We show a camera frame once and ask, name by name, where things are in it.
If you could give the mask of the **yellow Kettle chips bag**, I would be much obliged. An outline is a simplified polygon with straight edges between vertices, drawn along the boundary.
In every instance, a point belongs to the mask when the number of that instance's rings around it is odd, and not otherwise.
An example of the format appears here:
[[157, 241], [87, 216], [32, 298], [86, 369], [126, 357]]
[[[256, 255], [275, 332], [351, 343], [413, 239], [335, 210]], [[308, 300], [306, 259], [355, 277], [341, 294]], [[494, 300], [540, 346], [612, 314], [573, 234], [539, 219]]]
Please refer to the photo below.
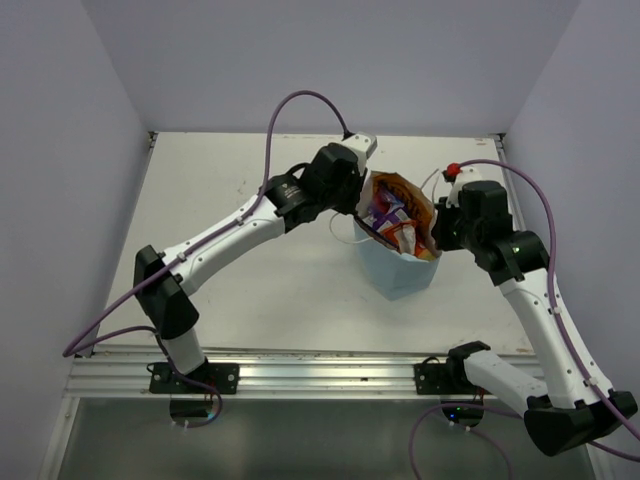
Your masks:
[[373, 196], [380, 187], [384, 187], [401, 199], [408, 208], [411, 220], [417, 222], [417, 229], [426, 247], [434, 249], [435, 242], [431, 228], [436, 219], [433, 202], [422, 190], [398, 173], [373, 173]]

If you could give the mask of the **orange snack packet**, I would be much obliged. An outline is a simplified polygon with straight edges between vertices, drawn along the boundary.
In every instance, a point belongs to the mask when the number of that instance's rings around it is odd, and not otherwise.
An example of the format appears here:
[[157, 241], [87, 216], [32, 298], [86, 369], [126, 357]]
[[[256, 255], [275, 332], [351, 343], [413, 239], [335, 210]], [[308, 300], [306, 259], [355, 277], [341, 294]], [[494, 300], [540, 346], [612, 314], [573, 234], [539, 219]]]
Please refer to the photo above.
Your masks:
[[383, 227], [379, 233], [385, 240], [391, 242], [400, 254], [409, 254], [424, 261], [436, 259], [436, 256], [424, 244], [415, 220]]

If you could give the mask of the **purple snack packet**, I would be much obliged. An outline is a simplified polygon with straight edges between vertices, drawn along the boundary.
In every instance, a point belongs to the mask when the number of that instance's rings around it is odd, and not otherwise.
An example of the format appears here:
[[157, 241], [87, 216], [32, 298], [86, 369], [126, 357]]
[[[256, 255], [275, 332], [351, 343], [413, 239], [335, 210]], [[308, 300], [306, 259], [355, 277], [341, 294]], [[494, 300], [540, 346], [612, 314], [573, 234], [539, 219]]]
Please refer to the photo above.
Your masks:
[[405, 203], [384, 187], [374, 194], [367, 212], [364, 222], [378, 233], [411, 221]]

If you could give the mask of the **light blue paper bag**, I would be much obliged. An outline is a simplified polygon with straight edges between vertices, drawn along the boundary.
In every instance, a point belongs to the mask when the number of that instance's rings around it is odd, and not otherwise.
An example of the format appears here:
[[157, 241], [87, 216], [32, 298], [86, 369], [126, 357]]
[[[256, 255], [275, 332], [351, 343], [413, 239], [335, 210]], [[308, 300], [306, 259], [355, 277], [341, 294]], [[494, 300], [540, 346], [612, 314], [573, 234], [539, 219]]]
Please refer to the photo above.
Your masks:
[[360, 205], [353, 217], [354, 237], [346, 239], [339, 236], [333, 226], [329, 227], [329, 231], [337, 241], [355, 248], [369, 282], [383, 297], [394, 301], [429, 287], [441, 252], [436, 246], [434, 249], [427, 247], [436, 256], [433, 261], [400, 254], [391, 242], [364, 222], [373, 199], [374, 172], [381, 171], [371, 172], [365, 182]]

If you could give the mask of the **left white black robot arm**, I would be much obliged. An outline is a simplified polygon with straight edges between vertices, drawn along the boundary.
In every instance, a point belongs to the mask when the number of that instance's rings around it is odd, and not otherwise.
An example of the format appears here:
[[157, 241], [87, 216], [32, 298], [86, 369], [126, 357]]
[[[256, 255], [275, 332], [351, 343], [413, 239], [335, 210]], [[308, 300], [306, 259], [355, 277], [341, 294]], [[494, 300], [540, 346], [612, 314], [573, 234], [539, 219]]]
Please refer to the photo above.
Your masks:
[[363, 133], [329, 143], [311, 162], [270, 178], [258, 195], [199, 235], [162, 252], [147, 246], [136, 254], [136, 298], [173, 361], [172, 379], [182, 390], [197, 392], [208, 379], [191, 295], [240, 256], [321, 213], [355, 213], [376, 148], [376, 138]]

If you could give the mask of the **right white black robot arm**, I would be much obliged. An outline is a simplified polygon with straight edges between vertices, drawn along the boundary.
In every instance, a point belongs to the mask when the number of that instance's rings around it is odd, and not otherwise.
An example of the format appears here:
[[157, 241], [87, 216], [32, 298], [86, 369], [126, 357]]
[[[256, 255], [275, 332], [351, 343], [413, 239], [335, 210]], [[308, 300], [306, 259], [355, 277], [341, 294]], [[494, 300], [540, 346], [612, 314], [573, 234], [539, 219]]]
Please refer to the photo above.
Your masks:
[[550, 292], [547, 250], [530, 231], [517, 231], [507, 192], [490, 180], [461, 181], [436, 205], [438, 249], [465, 249], [491, 278], [522, 324], [543, 371], [523, 373], [481, 341], [450, 350], [445, 379], [451, 389], [480, 387], [519, 414], [536, 447], [555, 456], [609, 435], [638, 405], [616, 390], [595, 364], [570, 318], [556, 320], [562, 298]]

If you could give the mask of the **red emergency knob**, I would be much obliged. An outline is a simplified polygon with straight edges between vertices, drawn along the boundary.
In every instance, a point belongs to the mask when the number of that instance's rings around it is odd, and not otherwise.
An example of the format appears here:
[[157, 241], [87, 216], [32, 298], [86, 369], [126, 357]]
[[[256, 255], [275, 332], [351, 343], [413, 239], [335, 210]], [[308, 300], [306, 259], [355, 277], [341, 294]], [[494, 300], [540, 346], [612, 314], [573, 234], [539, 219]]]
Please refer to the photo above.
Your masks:
[[459, 163], [451, 163], [443, 171], [443, 178], [447, 183], [454, 183], [461, 171], [462, 169]]

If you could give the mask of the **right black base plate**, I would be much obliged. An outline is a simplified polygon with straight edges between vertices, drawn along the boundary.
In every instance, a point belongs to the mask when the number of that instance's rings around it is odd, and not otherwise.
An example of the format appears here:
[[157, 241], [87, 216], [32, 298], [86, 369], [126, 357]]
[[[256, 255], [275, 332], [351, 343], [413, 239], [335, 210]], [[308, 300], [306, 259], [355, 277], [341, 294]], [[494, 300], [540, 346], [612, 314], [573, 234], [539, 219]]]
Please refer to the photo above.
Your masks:
[[454, 373], [446, 361], [427, 357], [413, 365], [413, 381], [417, 395], [480, 395], [489, 391], [469, 383]]

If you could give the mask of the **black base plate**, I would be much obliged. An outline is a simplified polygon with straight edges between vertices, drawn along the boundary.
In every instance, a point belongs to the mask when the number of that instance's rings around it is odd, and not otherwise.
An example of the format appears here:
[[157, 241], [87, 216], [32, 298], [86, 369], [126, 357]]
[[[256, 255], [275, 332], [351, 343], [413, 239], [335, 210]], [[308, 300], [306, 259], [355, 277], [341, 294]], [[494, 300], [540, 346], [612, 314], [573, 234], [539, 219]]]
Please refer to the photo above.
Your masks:
[[152, 394], [200, 394], [214, 388], [221, 395], [233, 395], [240, 379], [237, 363], [205, 362], [181, 379], [167, 362], [154, 362], [146, 367], [151, 374], [149, 391]]
[[446, 361], [427, 357], [413, 365], [413, 381], [417, 395], [480, 395], [489, 391], [469, 383], [454, 373]]

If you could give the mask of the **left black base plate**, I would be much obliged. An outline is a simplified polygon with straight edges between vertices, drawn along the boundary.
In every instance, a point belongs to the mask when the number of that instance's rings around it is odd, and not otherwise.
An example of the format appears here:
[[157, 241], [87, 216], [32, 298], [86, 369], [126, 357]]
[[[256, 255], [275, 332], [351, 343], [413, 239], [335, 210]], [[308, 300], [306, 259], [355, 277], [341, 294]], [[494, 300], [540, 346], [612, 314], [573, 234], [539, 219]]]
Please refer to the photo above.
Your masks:
[[200, 394], [214, 388], [221, 395], [233, 395], [240, 379], [237, 363], [205, 362], [181, 379], [167, 362], [154, 362], [146, 367], [151, 374], [149, 391], [152, 394]]

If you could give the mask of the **aluminium mounting rail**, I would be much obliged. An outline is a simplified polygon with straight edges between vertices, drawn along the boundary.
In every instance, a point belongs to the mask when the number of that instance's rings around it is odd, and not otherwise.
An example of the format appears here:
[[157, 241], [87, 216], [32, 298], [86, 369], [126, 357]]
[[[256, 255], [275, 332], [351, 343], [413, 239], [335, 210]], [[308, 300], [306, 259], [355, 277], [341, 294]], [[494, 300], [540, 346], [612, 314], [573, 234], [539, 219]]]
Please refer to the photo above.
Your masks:
[[[228, 399], [427, 400], [490, 399], [453, 388], [417, 391], [414, 366], [429, 353], [354, 353], [255, 349], [206, 350], [212, 364], [236, 368]], [[71, 398], [151, 398], [147, 366], [164, 359], [152, 346], [107, 345], [72, 361], [63, 395]]]

